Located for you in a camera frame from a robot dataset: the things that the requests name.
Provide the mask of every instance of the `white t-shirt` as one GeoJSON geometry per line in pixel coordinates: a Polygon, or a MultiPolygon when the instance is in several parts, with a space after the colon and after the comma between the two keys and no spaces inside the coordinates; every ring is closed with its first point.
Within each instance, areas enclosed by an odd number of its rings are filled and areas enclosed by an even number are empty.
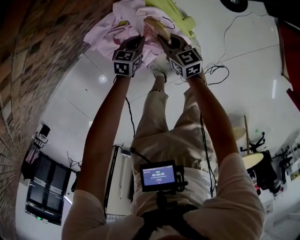
{"type": "MultiPolygon", "coordinates": [[[[265,214],[239,154],[230,154],[223,160],[217,193],[211,199],[208,198],[210,180],[207,173],[185,168],[185,180],[188,181],[185,191],[168,196],[168,199],[199,207],[185,213],[183,218],[202,236],[210,240],[260,239],[265,214]]],[[[100,201],[90,193],[77,190],[63,226],[62,239],[131,240],[143,226],[143,218],[138,216],[155,209],[155,200],[155,193],[143,193],[141,189],[136,189],[132,215],[106,224],[100,201]]],[[[167,235],[179,233],[170,226],[163,226],[152,233],[150,240],[167,235]]]]}

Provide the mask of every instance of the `beige pants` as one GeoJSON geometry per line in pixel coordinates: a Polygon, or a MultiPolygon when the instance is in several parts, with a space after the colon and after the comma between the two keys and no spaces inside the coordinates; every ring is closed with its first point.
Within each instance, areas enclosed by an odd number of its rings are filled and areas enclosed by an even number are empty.
{"type": "MultiPolygon", "coordinates": [[[[162,90],[152,90],[146,98],[132,147],[151,162],[175,160],[176,165],[208,172],[201,133],[200,110],[191,89],[188,89],[184,96],[183,113],[174,129],[169,130],[165,120],[168,95],[162,90]]],[[[205,127],[204,130],[210,165],[214,171],[216,156],[205,127]]],[[[132,159],[133,171],[137,174],[139,165],[146,162],[134,154],[132,159]]]]}

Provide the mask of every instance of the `person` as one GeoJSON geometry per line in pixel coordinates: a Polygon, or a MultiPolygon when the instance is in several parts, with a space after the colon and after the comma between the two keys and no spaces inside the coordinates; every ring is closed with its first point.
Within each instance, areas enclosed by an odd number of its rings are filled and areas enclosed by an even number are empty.
{"type": "Polygon", "coordinates": [[[168,202],[177,201],[178,207],[192,206],[182,212],[180,220],[173,221],[180,223],[177,225],[182,229],[157,225],[166,216],[156,212],[156,193],[142,191],[139,165],[146,162],[137,155],[131,157],[135,186],[131,214],[105,223],[105,180],[130,83],[130,77],[117,76],[87,135],[78,185],[63,226],[62,239],[260,239],[263,206],[238,153],[229,119],[207,87],[203,71],[187,79],[190,88],[184,93],[183,113],[174,129],[168,130],[165,119],[168,96],[164,88],[170,67],[154,62],[149,69],[156,79],[145,100],[132,147],[151,162],[173,159],[176,165],[184,165],[188,185],[181,193],[167,195],[168,202]],[[213,198],[210,198],[200,114],[211,168],[214,172],[218,168],[213,198]],[[145,216],[151,213],[154,217],[149,221],[145,216]],[[151,231],[143,232],[146,223],[151,225],[151,231]]]}

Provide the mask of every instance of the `ceiling light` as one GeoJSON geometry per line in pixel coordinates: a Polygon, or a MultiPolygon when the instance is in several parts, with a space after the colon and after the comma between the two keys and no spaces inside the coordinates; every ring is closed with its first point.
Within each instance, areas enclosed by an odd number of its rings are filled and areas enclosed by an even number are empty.
{"type": "Polygon", "coordinates": [[[273,89],[272,89],[272,99],[274,99],[275,95],[276,95],[276,85],[277,85],[277,80],[274,79],[273,80],[273,89]]]}
{"type": "Polygon", "coordinates": [[[99,81],[100,81],[101,83],[105,83],[105,82],[107,81],[107,78],[106,78],[105,76],[101,75],[101,76],[99,77],[99,81]]]}

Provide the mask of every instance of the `pink cloth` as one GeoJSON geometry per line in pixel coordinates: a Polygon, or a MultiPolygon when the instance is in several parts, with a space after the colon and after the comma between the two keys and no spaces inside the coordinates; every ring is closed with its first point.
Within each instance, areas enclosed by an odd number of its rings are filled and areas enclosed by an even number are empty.
{"type": "Polygon", "coordinates": [[[112,12],[85,35],[84,41],[91,45],[92,50],[97,49],[103,56],[112,60],[113,52],[124,40],[137,35],[145,36],[141,65],[143,68],[164,52],[152,27],[144,22],[144,18],[148,16],[159,20],[164,26],[174,28],[168,29],[170,33],[180,35],[188,44],[191,43],[190,39],[172,24],[167,14],[156,7],[146,7],[144,0],[122,0],[114,3],[112,12]],[[124,20],[129,23],[117,27],[119,22],[124,20]]]}

